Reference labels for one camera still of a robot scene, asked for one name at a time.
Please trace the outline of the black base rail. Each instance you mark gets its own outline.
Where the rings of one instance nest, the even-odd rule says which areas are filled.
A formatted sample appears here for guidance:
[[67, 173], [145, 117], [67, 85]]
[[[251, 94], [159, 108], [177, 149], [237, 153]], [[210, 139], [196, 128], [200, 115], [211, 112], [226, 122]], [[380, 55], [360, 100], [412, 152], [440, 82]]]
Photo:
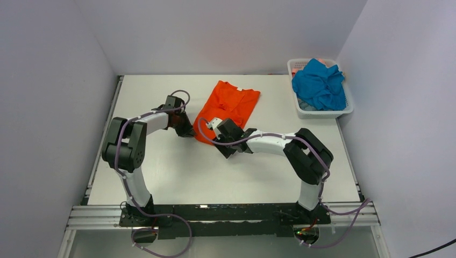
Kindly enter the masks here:
[[155, 204], [152, 214], [143, 215], [131, 205], [121, 208], [121, 227], [154, 227], [160, 240], [194, 237], [231, 237], [274, 235], [293, 237], [299, 227], [331, 223], [329, 213], [320, 205], [307, 211], [298, 203]]

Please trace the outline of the orange t shirt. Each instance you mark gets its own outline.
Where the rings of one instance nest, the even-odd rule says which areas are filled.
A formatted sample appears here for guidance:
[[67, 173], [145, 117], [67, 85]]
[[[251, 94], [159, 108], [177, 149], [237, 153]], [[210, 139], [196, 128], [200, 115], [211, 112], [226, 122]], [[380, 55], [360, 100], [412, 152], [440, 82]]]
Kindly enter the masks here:
[[204, 118], [207, 121], [211, 121], [214, 118], [219, 118], [221, 120], [230, 118], [236, 125], [244, 128], [259, 98], [260, 91], [239, 89], [229, 82], [218, 81], [194, 121], [194, 131], [196, 132], [195, 139], [204, 144], [210, 144], [210, 142], [200, 134], [199, 128], [202, 129], [207, 137], [211, 139], [215, 137], [213, 131], [198, 122], [200, 118]]

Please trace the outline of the blue t shirt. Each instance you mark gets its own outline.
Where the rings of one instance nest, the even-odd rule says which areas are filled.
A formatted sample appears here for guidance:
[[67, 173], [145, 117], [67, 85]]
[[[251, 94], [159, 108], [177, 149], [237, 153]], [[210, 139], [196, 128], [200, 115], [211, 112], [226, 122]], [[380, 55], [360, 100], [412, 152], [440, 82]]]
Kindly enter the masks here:
[[345, 109], [343, 72], [337, 64], [327, 67], [311, 59], [292, 79], [292, 89], [298, 99], [315, 111], [340, 111]]

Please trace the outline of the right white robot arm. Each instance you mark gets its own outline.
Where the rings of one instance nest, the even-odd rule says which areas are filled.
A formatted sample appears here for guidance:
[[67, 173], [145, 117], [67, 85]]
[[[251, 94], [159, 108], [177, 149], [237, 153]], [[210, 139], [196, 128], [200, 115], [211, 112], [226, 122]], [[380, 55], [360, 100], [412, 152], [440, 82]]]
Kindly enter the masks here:
[[324, 182], [334, 159], [331, 151], [307, 128], [296, 133], [243, 130], [231, 119], [214, 118], [207, 128], [215, 133], [214, 145], [225, 158], [234, 153], [267, 153], [285, 157], [301, 181], [296, 219], [303, 223], [330, 223], [320, 203]]

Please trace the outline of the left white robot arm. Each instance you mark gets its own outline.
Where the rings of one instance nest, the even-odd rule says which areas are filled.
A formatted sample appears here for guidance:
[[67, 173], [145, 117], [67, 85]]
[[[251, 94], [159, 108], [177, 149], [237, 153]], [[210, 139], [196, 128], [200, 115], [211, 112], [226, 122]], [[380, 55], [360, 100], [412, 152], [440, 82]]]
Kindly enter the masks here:
[[158, 218], [141, 168], [146, 138], [169, 128], [174, 129], [178, 137], [193, 138], [195, 131], [186, 113], [189, 102], [172, 93], [158, 107], [131, 118], [114, 117], [108, 126], [101, 157], [122, 182], [126, 194], [123, 215], [140, 226], [152, 226]]

